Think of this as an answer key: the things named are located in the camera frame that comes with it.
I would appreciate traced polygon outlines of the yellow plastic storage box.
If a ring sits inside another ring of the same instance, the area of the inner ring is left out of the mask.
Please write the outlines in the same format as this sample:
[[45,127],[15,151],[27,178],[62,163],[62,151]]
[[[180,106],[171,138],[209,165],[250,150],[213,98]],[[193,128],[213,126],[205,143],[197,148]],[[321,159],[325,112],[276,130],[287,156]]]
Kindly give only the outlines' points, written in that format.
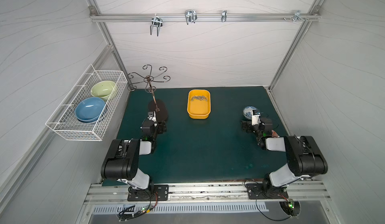
[[[208,101],[190,101],[192,96],[204,95]],[[211,113],[211,94],[208,90],[191,90],[188,93],[187,112],[191,119],[207,119]]]

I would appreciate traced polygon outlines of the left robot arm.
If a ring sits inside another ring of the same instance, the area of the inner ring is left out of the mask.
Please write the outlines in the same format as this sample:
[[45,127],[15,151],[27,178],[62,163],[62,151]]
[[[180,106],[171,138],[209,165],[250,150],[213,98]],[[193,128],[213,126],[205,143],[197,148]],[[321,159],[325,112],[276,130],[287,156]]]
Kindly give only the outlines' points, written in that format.
[[141,138],[112,140],[102,163],[101,177],[153,193],[152,178],[139,169],[139,157],[154,153],[157,136],[166,132],[167,119],[164,111],[150,111],[140,127]]

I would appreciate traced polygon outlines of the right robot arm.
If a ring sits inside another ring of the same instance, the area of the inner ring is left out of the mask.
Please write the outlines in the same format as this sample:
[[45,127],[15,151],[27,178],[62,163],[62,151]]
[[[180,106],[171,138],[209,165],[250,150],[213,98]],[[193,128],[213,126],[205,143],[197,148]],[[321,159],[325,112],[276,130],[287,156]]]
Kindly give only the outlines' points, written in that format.
[[279,194],[287,185],[300,179],[324,175],[328,164],[312,136],[283,136],[273,130],[272,120],[261,116],[259,109],[247,106],[242,129],[256,136],[258,146],[267,151],[284,152],[287,163],[263,179],[257,188],[265,194]]

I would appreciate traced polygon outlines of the blue white patterned bowl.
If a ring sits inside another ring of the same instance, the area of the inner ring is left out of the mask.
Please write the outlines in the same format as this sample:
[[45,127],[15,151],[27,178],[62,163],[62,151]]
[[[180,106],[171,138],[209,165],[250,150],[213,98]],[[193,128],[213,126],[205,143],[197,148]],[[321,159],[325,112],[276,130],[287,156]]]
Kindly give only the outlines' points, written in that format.
[[260,110],[254,106],[246,106],[244,109],[243,109],[243,116],[247,119],[247,120],[252,120],[252,116],[253,115],[260,115]]

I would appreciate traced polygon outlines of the bronze hook stand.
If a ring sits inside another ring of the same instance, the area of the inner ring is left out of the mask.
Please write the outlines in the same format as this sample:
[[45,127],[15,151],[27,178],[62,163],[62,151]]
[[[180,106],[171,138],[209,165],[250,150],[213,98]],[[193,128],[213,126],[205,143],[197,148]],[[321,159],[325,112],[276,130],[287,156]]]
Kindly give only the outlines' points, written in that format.
[[151,64],[144,65],[142,69],[149,69],[149,73],[147,75],[143,75],[133,71],[128,74],[130,80],[129,89],[131,91],[135,91],[137,89],[138,84],[144,83],[144,90],[152,96],[152,100],[148,104],[148,110],[150,112],[153,112],[154,118],[157,122],[166,122],[168,120],[168,110],[165,106],[164,101],[156,98],[155,91],[157,90],[157,88],[156,86],[154,86],[154,83],[167,83],[171,80],[171,77],[169,75],[165,75],[168,68],[166,66],[159,67],[158,75],[152,74]]

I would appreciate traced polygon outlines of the green mat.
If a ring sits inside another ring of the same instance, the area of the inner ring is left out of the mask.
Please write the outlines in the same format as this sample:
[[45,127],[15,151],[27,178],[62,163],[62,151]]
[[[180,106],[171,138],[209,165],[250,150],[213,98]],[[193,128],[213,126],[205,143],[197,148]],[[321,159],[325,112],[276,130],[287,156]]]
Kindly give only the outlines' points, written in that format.
[[187,113],[189,89],[158,89],[168,111],[166,132],[154,153],[139,157],[139,169],[155,183],[260,179],[287,162],[285,153],[263,150],[242,130],[243,109],[258,108],[280,136],[287,132],[263,87],[210,88],[211,113],[195,120]]

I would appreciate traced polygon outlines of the silver screw pile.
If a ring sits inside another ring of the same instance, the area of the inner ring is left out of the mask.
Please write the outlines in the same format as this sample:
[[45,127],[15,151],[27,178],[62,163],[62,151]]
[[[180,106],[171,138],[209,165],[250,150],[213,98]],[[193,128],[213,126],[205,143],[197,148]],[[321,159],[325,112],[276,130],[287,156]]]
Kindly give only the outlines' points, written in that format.
[[190,101],[194,101],[194,100],[197,100],[197,101],[205,101],[207,102],[208,101],[208,98],[204,95],[201,95],[201,96],[192,96]]

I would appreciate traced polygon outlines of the green bowl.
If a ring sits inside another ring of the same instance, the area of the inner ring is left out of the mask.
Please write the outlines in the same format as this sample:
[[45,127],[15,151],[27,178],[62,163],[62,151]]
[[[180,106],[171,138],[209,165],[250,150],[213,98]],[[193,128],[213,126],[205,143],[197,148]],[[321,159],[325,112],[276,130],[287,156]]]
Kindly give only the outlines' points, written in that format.
[[116,83],[105,80],[95,84],[90,91],[93,97],[101,98],[104,102],[112,100],[117,95]]

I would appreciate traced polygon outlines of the double metal hook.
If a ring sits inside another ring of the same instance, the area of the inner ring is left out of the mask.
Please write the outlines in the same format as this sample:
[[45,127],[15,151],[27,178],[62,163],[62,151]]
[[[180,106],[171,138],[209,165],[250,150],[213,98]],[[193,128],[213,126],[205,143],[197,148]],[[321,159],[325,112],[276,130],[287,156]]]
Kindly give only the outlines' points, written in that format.
[[150,35],[156,30],[156,36],[159,36],[160,29],[163,26],[163,20],[157,16],[151,19]]

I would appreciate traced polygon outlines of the right metal hook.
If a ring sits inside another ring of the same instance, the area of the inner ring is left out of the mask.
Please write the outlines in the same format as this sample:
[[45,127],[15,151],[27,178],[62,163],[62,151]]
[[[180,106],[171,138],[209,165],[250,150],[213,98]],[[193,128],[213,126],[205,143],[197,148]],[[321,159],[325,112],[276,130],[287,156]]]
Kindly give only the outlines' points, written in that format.
[[302,17],[300,11],[295,12],[294,15],[290,18],[283,17],[282,19],[284,21],[288,21],[288,19],[289,19],[292,22],[296,22],[296,21],[308,22],[308,21],[310,21],[310,19],[308,17]]

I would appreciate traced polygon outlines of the looped metal hook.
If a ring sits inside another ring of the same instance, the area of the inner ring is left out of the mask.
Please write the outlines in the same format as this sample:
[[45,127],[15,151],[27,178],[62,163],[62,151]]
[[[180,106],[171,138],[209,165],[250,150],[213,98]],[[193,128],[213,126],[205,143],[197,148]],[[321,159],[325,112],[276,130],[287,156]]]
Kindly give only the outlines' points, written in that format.
[[189,23],[195,23],[198,18],[197,12],[195,10],[187,10],[185,11],[184,15],[187,25],[189,25]]

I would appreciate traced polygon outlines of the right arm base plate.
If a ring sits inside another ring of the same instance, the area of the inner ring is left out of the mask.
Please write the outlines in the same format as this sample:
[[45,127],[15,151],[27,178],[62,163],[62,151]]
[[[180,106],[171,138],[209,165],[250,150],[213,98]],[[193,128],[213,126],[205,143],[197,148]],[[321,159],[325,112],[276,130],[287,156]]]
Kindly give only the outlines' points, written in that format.
[[285,200],[289,199],[286,188],[274,187],[263,183],[245,184],[250,200]]

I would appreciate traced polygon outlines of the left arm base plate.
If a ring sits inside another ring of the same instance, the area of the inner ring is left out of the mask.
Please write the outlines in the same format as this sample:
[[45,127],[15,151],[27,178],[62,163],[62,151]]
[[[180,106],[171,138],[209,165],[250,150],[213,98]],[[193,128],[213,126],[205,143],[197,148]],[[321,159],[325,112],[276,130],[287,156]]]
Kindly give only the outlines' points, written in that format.
[[155,202],[168,200],[169,185],[151,185],[147,189],[128,188],[128,202]]

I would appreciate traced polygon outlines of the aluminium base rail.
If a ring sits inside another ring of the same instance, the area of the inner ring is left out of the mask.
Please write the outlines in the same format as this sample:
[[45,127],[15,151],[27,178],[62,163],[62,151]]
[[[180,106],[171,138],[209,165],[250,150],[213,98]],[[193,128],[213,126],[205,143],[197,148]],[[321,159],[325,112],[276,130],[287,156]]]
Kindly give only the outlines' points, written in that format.
[[[169,183],[168,200],[161,203],[216,203],[250,202],[245,184],[252,181]],[[128,186],[102,186],[93,184],[84,200],[85,204],[128,203]],[[290,199],[295,201],[331,200],[322,181],[298,181],[287,186]]]

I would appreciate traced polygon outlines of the aluminium cross rail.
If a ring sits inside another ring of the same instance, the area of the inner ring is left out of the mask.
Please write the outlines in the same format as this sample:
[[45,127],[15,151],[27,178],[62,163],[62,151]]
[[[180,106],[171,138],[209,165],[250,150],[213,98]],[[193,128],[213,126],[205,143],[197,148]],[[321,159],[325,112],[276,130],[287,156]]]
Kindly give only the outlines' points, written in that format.
[[[227,13],[226,22],[292,22],[284,21],[282,18],[290,18],[294,13],[267,13],[267,14],[236,14],[236,13]],[[151,19],[155,16],[161,18],[164,23],[173,23],[173,22],[186,22],[184,14],[99,14],[91,16],[93,22],[125,22],[125,23],[150,23]],[[198,22],[221,22],[221,13],[214,14],[202,14],[197,13]],[[301,13],[302,17],[308,17],[310,21],[318,21],[321,18],[321,15],[318,14],[305,14]]]

